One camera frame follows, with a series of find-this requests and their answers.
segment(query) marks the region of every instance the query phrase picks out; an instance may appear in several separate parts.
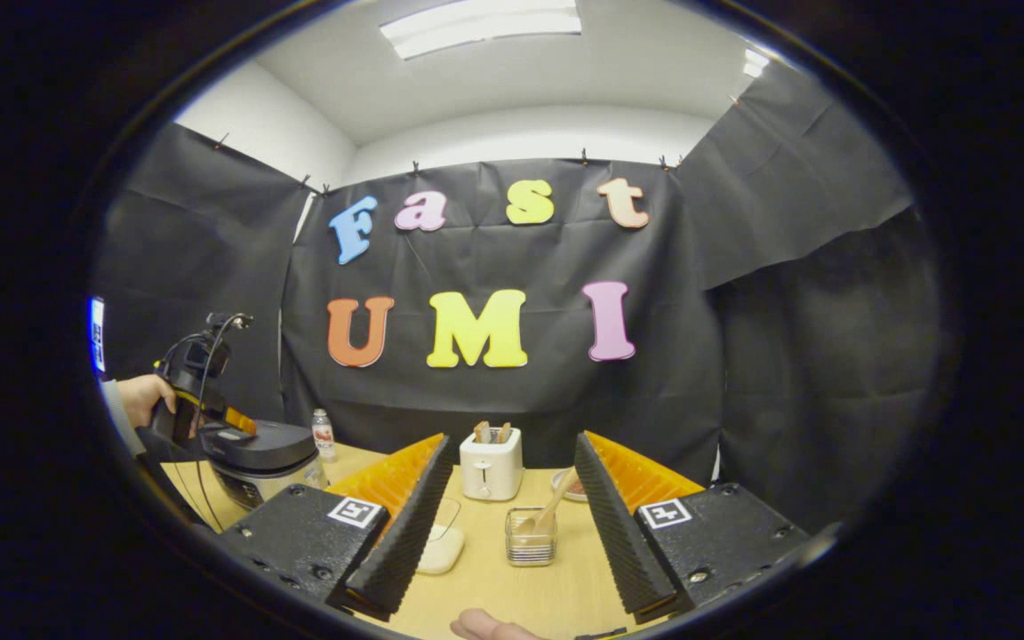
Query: plate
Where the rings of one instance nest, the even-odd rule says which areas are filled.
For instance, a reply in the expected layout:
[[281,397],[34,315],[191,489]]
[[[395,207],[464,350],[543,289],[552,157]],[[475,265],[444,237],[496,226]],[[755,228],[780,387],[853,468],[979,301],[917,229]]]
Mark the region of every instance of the plate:
[[[556,490],[556,487],[560,486],[560,478],[562,478],[563,474],[565,473],[568,473],[568,470],[560,469],[556,471],[556,474],[554,476],[552,476],[552,490]],[[580,481],[575,481],[574,486],[583,488],[583,483]],[[572,494],[572,492],[566,492],[566,494],[564,494],[563,497],[568,500],[574,500],[574,502],[587,502],[586,494]]]

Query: toaster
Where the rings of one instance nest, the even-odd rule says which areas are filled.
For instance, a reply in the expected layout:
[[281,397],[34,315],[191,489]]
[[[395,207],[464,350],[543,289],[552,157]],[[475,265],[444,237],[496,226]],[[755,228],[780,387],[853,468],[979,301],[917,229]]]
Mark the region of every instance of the toaster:
[[520,429],[512,428],[506,441],[484,444],[475,434],[461,442],[461,483],[467,498],[511,500],[523,479]]

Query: ceiling light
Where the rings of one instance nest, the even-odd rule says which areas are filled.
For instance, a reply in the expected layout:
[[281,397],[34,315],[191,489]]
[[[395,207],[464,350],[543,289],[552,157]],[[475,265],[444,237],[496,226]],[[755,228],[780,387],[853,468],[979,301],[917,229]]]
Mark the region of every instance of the ceiling light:
[[583,33],[574,0],[462,0],[381,26],[401,59],[495,37]]
[[751,61],[753,65],[759,66],[759,68],[764,68],[765,65],[769,63],[768,57],[757,53],[753,49],[744,49],[744,59]]

